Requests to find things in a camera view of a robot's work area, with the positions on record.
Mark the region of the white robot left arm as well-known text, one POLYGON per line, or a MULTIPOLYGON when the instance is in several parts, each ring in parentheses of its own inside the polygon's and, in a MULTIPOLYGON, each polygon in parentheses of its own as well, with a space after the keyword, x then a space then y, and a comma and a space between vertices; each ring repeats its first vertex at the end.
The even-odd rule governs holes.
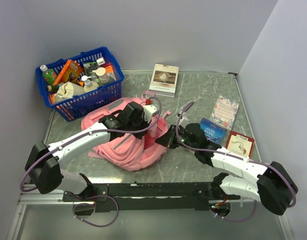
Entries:
POLYGON ((87 201, 93 193, 90 181, 81 173, 63 170, 61 164, 125 134, 141 138, 154 126, 152 118, 160 114, 161 107, 153 104, 142 106, 132 101, 123 110, 101 117, 75 135, 48 146, 36 144, 28 159, 25 174, 41 194, 58 189, 73 193, 81 201, 87 201))

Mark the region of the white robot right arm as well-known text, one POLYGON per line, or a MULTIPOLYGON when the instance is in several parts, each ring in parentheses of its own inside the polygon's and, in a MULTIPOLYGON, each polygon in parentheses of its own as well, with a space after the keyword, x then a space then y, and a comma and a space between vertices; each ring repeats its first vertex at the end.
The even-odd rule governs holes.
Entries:
POLYGON ((156 139, 168 149, 184 147, 205 165, 222 169, 212 183, 212 195, 217 199, 235 195, 262 203, 271 213, 282 216, 296 202, 298 187, 282 164, 256 162, 238 156, 225 147, 208 140, 198 123, 186 127, 171 125, 156 139))

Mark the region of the pink student backpack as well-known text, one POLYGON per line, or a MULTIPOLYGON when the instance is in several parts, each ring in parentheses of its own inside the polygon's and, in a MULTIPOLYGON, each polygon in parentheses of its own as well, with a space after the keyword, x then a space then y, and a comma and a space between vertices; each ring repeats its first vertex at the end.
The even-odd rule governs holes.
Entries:
MULTIPOLYGON (((101 117, 111 114, 116 110, 123 110, 124 107, 134 101, 142 106, 146 99, 155 94, 151 91, 144 91, 140 97, 122 97, 110 104, 100 107, 88 113, 81 121, 81 129, 86 130, 101 117)), ((105 159, 114 165, 128 171, 144 169, 160 159, 167 151, 167 148, 155 143, 155 140, 167 133, 169 127, 165 117, 170 114, 166 111, 158 118, 157 123, 148 132, 138 139, 132 134, 125 134, 113 141, 98 145, 88 153, 89 157, 105 159)))

